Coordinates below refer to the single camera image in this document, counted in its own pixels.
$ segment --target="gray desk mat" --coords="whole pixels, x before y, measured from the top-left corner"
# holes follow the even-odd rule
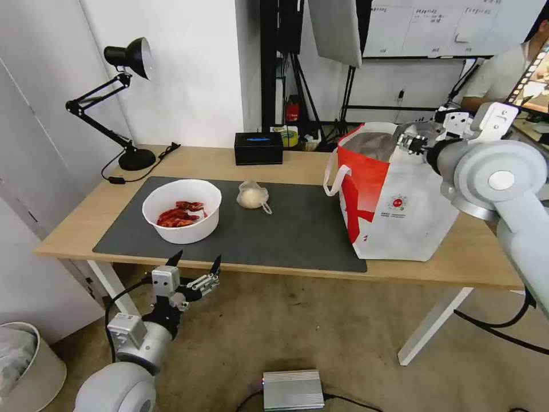
[[[236,202],[238,181],[209,180],[222,193],[219,225],[204,240],[176,245],[162,239],[143,218],[141,206],[157,187],[177,180],[150,177],[93,249],[111,255],[169,258],[260,266],[365,272],[349,241],[339,202],[322,186],[260,183],[269,191],[272,215]]]

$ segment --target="red print on bag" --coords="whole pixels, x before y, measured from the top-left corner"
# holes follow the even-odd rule
[[[349,233],[351,243],[354,243],[360,233],[359,217],[371,222],[374,213],[359,210],[359,192],[351,179],[344,178],[341,188],[343,189],[345,211],[347,212],[347,232]]]

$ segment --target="lamp base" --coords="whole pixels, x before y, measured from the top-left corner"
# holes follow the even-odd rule
[[[118,159],[120,168],[127,171],[136,171],[146,169],[156,162],[156,156],[147,149],[135,149],[131,152],[125,152]]]

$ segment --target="lamp shade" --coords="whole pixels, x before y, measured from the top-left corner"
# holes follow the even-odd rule
[[[109,64],[116,67],[129,67],[139,76],[151,79],[153,60],[149,42],[145,37],[135,39],[127,47],[107,46],[103,55]]]

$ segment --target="white table leg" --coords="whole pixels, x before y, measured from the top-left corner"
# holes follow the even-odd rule
[[[451,288],[444,293],[399,351],[398,357],[402,366],[412,361],[472,290],[470,287]]]
[[[115,297],[125,289],[110,263],[96,262],[95,260],[88,260],[87,262],[90,264],[92,270],[97,275],[97,278],[99,278],[99,281],[105,290],[107,290],[111,298]],[[118,309],[120,309],[122,313],[139,315],[139,311],[133,304],[133,301],[129,295],[121,296],[116,301],[116,306],[118,306]]]

